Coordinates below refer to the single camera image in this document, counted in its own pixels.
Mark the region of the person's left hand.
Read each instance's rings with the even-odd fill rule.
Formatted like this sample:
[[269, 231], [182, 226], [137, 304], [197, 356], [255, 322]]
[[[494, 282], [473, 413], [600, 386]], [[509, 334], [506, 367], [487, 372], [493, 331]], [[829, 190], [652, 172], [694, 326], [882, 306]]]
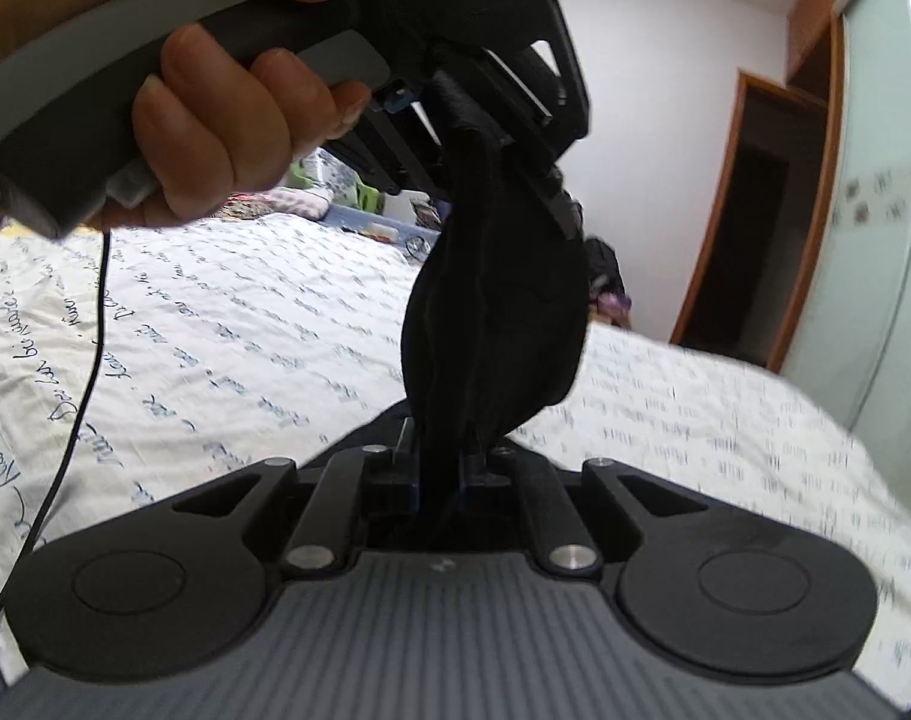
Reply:
[[[0, 0], [0, 62], [104, 2]], [[86, 224], [172, 227], [213, 215], [232, 193], [275, 187], [293, 161], [350, 132], [368, 103], [366, 86], [328, 86], [288, 50], [267, 50], [243, 67], [200, 25], [182, 26], [131, 105], [136, 143], [158, 190], [131, 210], [106, 203]]]

